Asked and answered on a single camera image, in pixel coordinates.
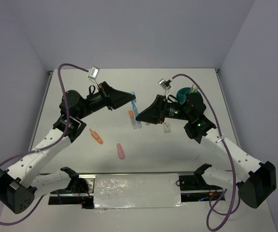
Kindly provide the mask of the grey highlighter orange cap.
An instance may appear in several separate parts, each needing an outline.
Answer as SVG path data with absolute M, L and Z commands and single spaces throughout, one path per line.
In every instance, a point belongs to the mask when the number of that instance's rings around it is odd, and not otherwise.
M 132 125 L 132 128 L 135 130 L 138 128 L 137 126 L 137 123 L 136 123 L 136 119 L 135 119 L 135 116 L 134 116 L 134 112 L 132 110 L 129 110 L 128 111 L 128 114 L 129 114 L 129 117 L 130 117 L 130 121 L 131 121 L 131 125 Z

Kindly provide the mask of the blue transparent highlighter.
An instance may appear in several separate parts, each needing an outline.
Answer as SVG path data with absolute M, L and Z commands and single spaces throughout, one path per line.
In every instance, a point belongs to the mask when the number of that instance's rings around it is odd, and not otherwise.
M 139 113 L 138 113 L 138 109 L 136 107 L 136 102 L 135 101 L 132 101 L 132 109 L 133 109 L 133 112 L 134 112 L 134 115 L 135 115 L 135 119 L 137 119 L 137 116 L 139 115 Z M 138 129 L 141 129 L 142 128 L 141 122 L 136 120 L 136 123 L 137 123 Z

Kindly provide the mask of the orange transparent highlighter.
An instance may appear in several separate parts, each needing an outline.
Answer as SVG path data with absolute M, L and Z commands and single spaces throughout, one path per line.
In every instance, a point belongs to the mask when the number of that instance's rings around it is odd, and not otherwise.
M 97 134 L 96 131 L 92 130 L 92 129 L 89 129 L 90 131 L 90 134 L 91 136 L 100 144 L 102 145 L 103 144 L 103 140 L 102 138 Z

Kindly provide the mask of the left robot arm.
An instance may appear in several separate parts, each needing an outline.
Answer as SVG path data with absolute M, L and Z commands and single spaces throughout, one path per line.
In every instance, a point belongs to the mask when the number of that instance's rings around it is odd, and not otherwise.
M 75 90 L 67 91 L 59 106 L 61 116 L 48 134 L 30 154 L 6 170 L 0 168 L 0 201 L 13 213 L 20 214 L 42 195 L 58 189 L 75 192 L 80 178 L 71 168 L 63 167 L 51 174 L 41 174 L 40 171 L 81 135 L 86 127 L 83 118 L 104 107 L 115 110 L 135 98 L 135 95 L 116 90 L 106 82 L 97 87 L 90 86 L 86 98 Z

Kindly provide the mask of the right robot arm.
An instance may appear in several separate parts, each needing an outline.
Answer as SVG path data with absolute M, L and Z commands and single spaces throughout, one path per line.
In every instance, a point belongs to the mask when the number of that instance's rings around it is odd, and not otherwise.
M 261 162 L 224 137 L 218 131 L 219 127 L 204 115 L 206 108 L 202 96 L 196 93 L 190 93 L 183 104 L 169 102 L 165 96 L 157 95 L 136 120 L 150 124 L 162 124 L 166 118 L 186 120 L 184 130 L 190 139 L 225 161 L 233 162 L 239 197 L 249 207 L 258 208 L 276 190 L 274 164 Z

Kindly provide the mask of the white eraser with label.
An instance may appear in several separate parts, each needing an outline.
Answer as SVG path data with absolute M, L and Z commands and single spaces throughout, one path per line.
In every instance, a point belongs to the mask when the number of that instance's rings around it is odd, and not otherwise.
M 163 128 L 164 128 L 164 132 L 165 132 L 165 133 L 171 132 L 170 124 L 169 124 L 169 123 L 164 122 L 164 123 L 163 123 Z

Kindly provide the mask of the teal round organizer container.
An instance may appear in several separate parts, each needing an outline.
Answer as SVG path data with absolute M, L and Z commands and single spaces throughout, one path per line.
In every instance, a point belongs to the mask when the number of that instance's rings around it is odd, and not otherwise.
M 184 87 L 184 88 L 181 88 L 177 94 L 176 94 L 176 98 L 178 99 L 178 102 L 180 104 L 183 104 L 186 100 L 186 97 L 189 95 L 190 93 L 190 89 L 191 87 Z

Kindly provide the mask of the silver foil sheet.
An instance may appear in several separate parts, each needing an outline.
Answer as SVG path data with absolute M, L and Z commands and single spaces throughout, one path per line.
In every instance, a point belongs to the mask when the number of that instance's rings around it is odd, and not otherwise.
M 182 206 L 177 174 L 97 175 L 95 209 L 173 208 Z

